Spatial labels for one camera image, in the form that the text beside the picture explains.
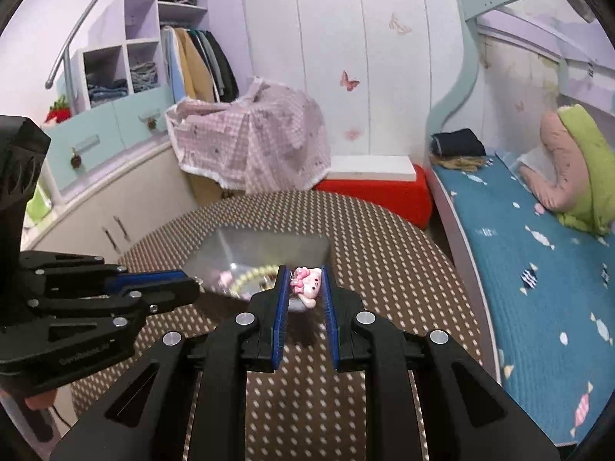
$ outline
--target stainless steel tray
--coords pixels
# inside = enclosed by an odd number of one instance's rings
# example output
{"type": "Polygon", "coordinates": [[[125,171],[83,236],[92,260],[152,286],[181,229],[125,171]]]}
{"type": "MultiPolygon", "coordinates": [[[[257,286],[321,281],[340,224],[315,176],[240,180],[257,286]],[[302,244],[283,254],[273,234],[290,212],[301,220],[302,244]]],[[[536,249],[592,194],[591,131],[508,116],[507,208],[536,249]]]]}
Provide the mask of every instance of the stainless steel tray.
{"type": "MultiPolygon", "coordinates": [[[[202,280],[202,288],[233,298],[237,293],[218,284],[220,274],[230,271],[234,279],[267,265],[296,267],[319,267],[328,263],[330,244],[322,235],[283,234],[253,229],[220,227],[205,238],[201,247],[188,257],[183,270],[191,277],[202,280]]],[[[242,292],[250,294],[261,291],[260,279],[247,282],[242,292]]],[[[297,298],[288,303],[290,312],[305,312],[306,308],[297,298]]]]}

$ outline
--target round table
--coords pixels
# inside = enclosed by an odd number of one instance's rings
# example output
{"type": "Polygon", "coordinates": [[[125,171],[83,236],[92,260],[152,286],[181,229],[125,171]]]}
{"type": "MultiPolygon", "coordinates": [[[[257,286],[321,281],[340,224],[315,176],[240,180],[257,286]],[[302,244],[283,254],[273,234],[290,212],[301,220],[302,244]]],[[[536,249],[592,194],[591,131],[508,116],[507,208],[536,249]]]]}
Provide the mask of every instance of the round table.
{"type": "MultiPolygon", "coordinates": [[[[448,259],[415,226],[366,201],[313,191],[222,200],[152,232],[120,262],[131,272],[180,269],[220,226],[326,235],[338,285],[360,293],[366,310],[417,334],[445,329],[481,362],[479,327],[448,259]]],[[[165,332],[193,336],[212,331],[242,307],[238,300],[209,295],[194,305],[149,317],[132,359],[73,384],[78,416],[165,332]]],[[[307,340],[306,335],[293,337],[289,320],[284,359],[275,374],[248,373],[248,460],[365,459],[364,375],[333,371],[320,306],[308,317],[307,340]]],[[[417,412],[420,419],[420,408],[417,412]]],[[[425,447],[424,432],[421,435],[425,447]]]]}

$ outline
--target white cabinet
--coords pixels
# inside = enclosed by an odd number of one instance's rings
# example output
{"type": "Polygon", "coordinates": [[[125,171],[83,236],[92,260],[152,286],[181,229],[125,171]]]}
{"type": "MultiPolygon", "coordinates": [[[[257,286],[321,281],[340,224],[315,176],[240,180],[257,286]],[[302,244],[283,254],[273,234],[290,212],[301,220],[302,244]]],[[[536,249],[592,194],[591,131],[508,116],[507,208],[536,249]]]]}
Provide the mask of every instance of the white cabinet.
{"type": "Polygon", "coordinates": [[[101,255],[107,263],[166,222],[196,209],[170,146],[111,176],[70,207],[30,249],[101,255]]]}

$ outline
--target red ottoman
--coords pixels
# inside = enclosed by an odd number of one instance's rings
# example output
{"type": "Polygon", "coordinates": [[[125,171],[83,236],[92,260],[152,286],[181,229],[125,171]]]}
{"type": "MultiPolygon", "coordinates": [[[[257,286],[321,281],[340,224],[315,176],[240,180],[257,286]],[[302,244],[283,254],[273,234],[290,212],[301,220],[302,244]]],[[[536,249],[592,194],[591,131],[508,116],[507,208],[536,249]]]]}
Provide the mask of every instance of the red ottoman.
{"type": "Polygon", "coordinates": [[[336,192],[379,204],[425,230],[432,211],[431,194],[422,167],[414,164],[416,182],[323,180],[316,191],[336,192]]]}

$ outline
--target metal handrail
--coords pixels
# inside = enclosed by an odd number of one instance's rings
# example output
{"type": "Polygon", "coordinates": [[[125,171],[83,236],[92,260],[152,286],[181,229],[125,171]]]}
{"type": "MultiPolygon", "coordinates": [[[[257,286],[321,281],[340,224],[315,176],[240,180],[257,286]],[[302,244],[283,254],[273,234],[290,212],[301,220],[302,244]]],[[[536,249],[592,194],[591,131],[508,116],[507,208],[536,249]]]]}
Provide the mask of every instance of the metal handrail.
{"type": "Polygon", "coordinates": [[[73,90],[73,78],[72,78],[71,67],[70,67],[71,56],[69,52],[69,47],[71,43],[73,42],[73,39],[75,39],[75,35],[79,31],[79,28],[84,23],[85,18],[87,18],[87,16],[91,12],[91,9],[93,9],[94,5],[96,5],[98,1],[99,0],[91,0],[90,4],[85,8],[84,12],[81,14],[81,17],[79,18],[79,20],[77,20],[76,24],[73,26],[73,29],[69,33],[68,38],[66,39],[66,41],[64,42],[64,45],[62,46],[62,49],[60,50],[60,53],[58,54],[55,62],[53,63],[53,66],[51,68],[51,72],[49,73],[49,77],[47,78],[47,81],[45,81],[45,88],[49,90],[53,86],[53,81],[55,80],[55,76],[57,75],[58,70],[60,69],[60,64],[64,62],[64,78],[65,78],[65,83],[66,83],[66,96],[68,98],[68,106],[71,109],[71,114],[75,114],[76,112],[75,112],[75,91],[73,90]]]}

